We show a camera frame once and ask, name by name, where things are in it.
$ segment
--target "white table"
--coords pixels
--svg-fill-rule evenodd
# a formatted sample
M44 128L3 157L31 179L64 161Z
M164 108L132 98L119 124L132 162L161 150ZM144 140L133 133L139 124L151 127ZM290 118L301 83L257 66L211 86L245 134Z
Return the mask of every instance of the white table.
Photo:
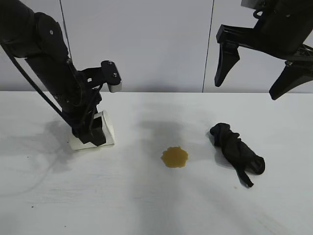
M117 144L73 152L33 92L0 93L1 235L311 235L313 94L102 94ZM243 187L206 132L227 122L263 175ZM184 168L160 159L171 146Z

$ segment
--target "white backdrop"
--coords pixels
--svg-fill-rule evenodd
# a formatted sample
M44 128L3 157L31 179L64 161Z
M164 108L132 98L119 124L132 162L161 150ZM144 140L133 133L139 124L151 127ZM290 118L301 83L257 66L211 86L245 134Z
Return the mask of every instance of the white backdrop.
M77 69L116 62L126 92L201 92L213 0L64 0Z
M220 45L216 33L221 24L254 27L257 20L253 10L241 7L241 0L216 0L214 2L211 37L206 66L205 92L267 93L285 67L285 61L246 48L239 48L240 61L234 66L219 88L214 86ZM313 34L306 41L313 45ZM313 82L295 88L292 92L313 93Z

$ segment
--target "yellow liquid spill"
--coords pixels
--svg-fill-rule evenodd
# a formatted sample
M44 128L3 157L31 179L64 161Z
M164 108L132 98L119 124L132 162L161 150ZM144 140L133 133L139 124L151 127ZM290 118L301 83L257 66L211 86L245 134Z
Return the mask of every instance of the yellow liquid spill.
M170 147L163 152L161 159L169 168L184 167L188 160L188 153L180 146Z

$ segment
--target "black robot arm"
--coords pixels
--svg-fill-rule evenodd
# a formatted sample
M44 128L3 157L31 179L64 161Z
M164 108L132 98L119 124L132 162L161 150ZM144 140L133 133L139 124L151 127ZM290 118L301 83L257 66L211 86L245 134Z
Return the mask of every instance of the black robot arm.
M36 91L72 127L82 143L106 143L102 122L93 118L101 101L100 89L107 83L111 92L121 88L121 78L112 61L101 67L77 71L68 57L60 25L44 13L34 13L19 0L0 0L0 44ZM25 58L60 111L18 65Z
M215 76L219 87L240 60L238 47L258 50L286 60L286 67L269 93L277 99L313 80L313 48L303 42L313 30L312 0L246 0L256 11L254 28L221 25L217 34L220 58Z

